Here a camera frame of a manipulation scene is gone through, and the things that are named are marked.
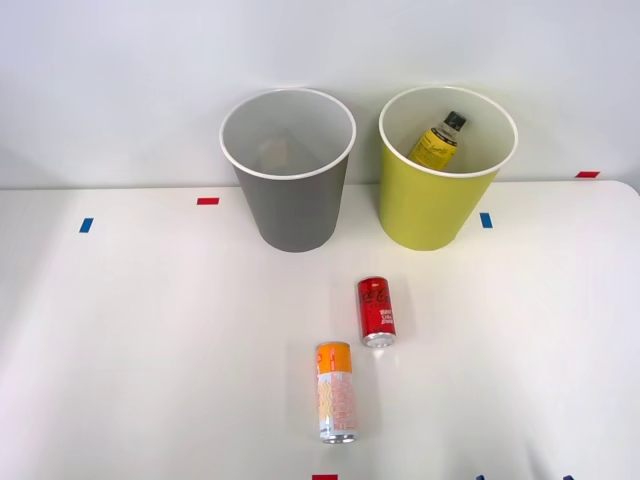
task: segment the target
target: trash can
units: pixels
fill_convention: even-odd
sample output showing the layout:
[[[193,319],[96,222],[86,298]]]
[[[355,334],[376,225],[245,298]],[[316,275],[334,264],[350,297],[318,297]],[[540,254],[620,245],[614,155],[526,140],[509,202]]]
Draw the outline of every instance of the trash can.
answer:
[[[424,132],[451,111],[464,115],[467,123],[445,170],[409,160]],[[383,108],[379,128],[380,223],[395,242],[413,250],[448,245],[518,145],[518,130],[504,108],[452,86],[418,87],[395,96]]]
[[[222,151],[267,243],[304,252],[331,237],[355,138],[347,107],[315,90],[268,91],[229,113]]]

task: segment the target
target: gray bin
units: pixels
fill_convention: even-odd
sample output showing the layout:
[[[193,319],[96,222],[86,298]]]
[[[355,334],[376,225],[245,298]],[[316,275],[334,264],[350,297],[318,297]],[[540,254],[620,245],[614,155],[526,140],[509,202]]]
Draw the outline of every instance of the gray bin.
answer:
[[[268,244],[305,252],[331,237],[355,136],[347,107],[315,90],[269,91],[229,113],[220,144]]]

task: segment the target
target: soda can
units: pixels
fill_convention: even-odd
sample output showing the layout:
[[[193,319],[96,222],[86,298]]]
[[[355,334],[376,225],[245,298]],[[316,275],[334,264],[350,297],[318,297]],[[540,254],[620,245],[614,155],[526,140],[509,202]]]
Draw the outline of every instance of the soda can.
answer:
[[[396,339],[389,283],[382,277],[368,277],[358,283],[362,343],[381,348]]]
[[[320,439],[324,443],[351,443],[358,437],[355,393],[351,381],[351,348],[330,342],[316,349]]]

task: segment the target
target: red can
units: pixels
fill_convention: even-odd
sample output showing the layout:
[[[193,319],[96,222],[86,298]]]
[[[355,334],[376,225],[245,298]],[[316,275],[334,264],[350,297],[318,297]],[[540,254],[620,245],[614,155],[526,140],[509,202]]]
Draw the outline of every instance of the red can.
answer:
[[[382,277],[369,277],[358,283],[362,343],[367,347],[386,347],[396,339],[393,324],[389,282]]]

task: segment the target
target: white wall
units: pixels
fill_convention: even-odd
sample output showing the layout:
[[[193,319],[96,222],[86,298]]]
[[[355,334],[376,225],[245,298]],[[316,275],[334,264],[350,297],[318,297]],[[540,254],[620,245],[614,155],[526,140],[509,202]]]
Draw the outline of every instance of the white wall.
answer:
[[[503,179],[640,188],[631,0],[3,0],[0,187],[235,184],[225,112],[311,86],[354,112],[348,181],[378,175],[376,119],[424,83],[488,93],[521,148]]]

